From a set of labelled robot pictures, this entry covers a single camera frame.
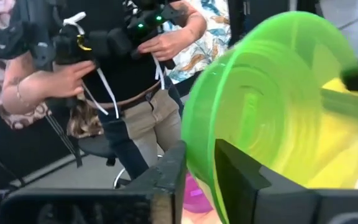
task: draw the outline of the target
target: pants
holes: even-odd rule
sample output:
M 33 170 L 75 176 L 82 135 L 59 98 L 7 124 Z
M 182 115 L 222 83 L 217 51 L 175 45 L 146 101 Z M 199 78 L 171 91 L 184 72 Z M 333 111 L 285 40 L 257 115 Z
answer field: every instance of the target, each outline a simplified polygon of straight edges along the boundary
M 151 91 L 139 103 L 114 108 L 108 115 L 98 112 L 109 147 L 125 167 L 132 180 L 157 162 L 157 148 L 167 151 L 180 140 L 183 103 L 169 77 L 165 77 L 165 90 Z

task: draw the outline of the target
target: white floor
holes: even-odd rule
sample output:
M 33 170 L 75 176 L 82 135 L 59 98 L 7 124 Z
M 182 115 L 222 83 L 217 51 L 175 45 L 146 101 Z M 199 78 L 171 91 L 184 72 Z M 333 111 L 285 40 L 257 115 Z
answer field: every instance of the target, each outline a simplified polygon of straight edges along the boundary
M 343 28 L 358 55 L 358 0 L 323 0 L 322 6 L 326 18 Z M 122 169 L 120 164 L 107 167 L 105 159 L 95 156 L 85 157 L 83 163 L 84 166 L 78 169 L 72 163 L 29 187 L 111 188 L 113 179 Z

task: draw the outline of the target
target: bracelet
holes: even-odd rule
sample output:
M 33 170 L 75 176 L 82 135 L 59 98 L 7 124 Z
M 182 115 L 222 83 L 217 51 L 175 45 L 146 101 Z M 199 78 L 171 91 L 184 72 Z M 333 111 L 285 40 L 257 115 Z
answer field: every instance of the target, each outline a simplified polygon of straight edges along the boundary
M 19 82 L 17 85 L 16 85 L 16 96 L 17 96 L 17 99 L 19 99 L 19 101 L 26 107 L 30 108 L 32 107 L 30 103 L 26 102 L 26 100 L 23 100 L 23 97 L 22 95 L 20 94 L 20 91 L 19 91 L 19 85 L 20 85 L 21 82 Z

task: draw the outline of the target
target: hand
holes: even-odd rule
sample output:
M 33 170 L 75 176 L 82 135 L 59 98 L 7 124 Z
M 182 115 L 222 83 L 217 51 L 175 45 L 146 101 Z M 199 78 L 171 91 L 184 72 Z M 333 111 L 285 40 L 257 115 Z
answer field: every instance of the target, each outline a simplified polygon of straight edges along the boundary
M 182 28 L 180 30 L 160 34 L 140 44 L 137 50 L 142 53 L 152 53 L 160 62 L 170 60 L 183 49 L 193 43 L 193 33 Z
M 73 65 L 57 66 L 55 72 L 39 71 L 40 86 L 45 90 L 45 97 L 64 98 L 76 96 L 84 89 L 82 77 L 95 69 L 92 61 L 78 62 Z

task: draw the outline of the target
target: black top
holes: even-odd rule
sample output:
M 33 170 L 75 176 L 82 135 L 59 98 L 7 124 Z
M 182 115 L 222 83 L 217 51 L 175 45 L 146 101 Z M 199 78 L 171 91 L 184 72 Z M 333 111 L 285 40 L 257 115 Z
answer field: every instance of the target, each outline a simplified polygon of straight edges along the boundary
M 64 19 L 74 16 L 79 12 L 85 12 L 86 17 L 78 22 L 85 32 L 111 30 L 115 27 L 124 26 L 122 0 L 67 0 L 67 3 L 68 6 L 61 11 L 60 17 Z M 11 22 L 20 20 L 19 14 L 19 7 L 14 6 Z M 151 54 L 145 54 L 138 60 L 133 60 L 128 56 L 121 58 L 98 58 L 98 62 L 116 97 L 116 101 L 132 98 L 157 82 L 155 80 L 156 67 Z M 96 71 L 86 75 L 83 81 L 97 102 L 112 102 Z

